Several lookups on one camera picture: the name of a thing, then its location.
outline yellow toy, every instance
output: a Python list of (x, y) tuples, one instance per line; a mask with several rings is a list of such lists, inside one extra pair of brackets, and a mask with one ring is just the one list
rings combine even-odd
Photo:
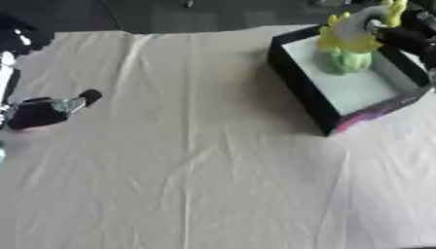
[(382, 46), (374, 35), (365, 32), (364, 26), (370, 17), (381, 17), (389, 27), (401, 25), (401, 15), (406, 10), (407, 0), (384, 0), (380, 6), (369, 7), (351, 15), (331, 15), (328, 25), (320, 28), (317, 47), (330, 52), (334, 63), (343, 73), (359, 72), (371, 65), (371, 52)]

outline floor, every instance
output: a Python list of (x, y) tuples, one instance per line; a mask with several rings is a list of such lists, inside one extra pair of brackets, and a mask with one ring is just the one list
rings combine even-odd
[(235, 30), (261, 25), (321, 23), (343, 8), (307, 0), (0, 0), (0, 10), (50, 31), (123, 29), (132, 33)]

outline table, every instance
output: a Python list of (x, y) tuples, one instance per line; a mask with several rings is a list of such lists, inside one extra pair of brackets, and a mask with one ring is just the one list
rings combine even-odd
[(436, 98), (319, 136), (266, 64), (272, 36), (298, 28), (60, 33), (23, 57), (15, 100), (104, 97), (3, 134), (16, 248), (436, 244)]

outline box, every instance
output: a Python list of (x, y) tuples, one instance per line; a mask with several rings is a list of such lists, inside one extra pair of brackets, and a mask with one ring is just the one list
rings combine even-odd
[(315, 45), (320, 27), (274, 37), (269, 64), (325, 135), (411, 105), (431, 89), (426, 72), (388, 46), (374, 52), (369, 70), (338, 74)]

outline green toy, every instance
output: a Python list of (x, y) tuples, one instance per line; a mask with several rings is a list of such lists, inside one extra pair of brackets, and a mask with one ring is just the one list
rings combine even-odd
[(354, 53), (340, 48), (330, 51), (330, 56), (342, 74), (367, 70), (373, 59), (372, 53)]

